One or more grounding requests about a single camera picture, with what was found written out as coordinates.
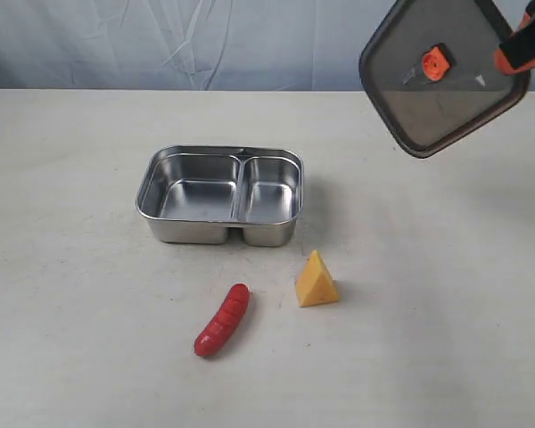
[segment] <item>container lid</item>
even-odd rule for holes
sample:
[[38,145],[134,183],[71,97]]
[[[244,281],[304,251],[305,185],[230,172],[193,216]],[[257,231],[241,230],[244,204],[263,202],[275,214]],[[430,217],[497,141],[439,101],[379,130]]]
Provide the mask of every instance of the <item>container lid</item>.
[[398,0],[361,54],[368,97],[400,146],[426,158],[513,107],[529,71],[494,52],[512,30],[490,0]]

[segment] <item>stainless steel lunch box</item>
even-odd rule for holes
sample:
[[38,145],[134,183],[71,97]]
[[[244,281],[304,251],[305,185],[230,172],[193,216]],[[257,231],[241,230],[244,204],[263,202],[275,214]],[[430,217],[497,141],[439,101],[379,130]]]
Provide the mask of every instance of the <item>stainless steel lunch box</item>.
[[165,243],[286,244],[303,208],[303,162],[286,150],[176,145],[154,154],[136,208]]

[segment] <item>red sausage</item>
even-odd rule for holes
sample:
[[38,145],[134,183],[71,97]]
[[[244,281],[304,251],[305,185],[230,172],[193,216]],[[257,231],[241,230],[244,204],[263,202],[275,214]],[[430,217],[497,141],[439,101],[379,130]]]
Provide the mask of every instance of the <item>red sausage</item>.
[[250,301],[247,285],[233,285],[216,315],[210,320],[194,342],[194,353],[208,357],[220,350],[242,321]]

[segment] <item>white backdrop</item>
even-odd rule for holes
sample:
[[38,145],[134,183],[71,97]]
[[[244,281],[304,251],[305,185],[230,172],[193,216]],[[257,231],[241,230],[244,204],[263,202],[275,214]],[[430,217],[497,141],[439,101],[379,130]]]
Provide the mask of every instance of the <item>white backdrop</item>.
[[[359,90],[392,3],[0,0],[0,87]],[[525,2],[496,3],[515,27]]]

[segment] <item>white table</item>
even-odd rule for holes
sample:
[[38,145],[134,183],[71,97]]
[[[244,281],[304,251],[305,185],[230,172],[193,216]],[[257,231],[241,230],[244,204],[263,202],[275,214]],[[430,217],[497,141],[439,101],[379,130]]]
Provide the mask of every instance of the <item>white table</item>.
[[[155,240],[169,144],[297,152],[293,240]],[[313,249],[343,301],[299,309]],[[197,358],[236,282],[244,325]],[[2,426],[535,427],[535,95],[419,161],[362,93],[0,91]]]

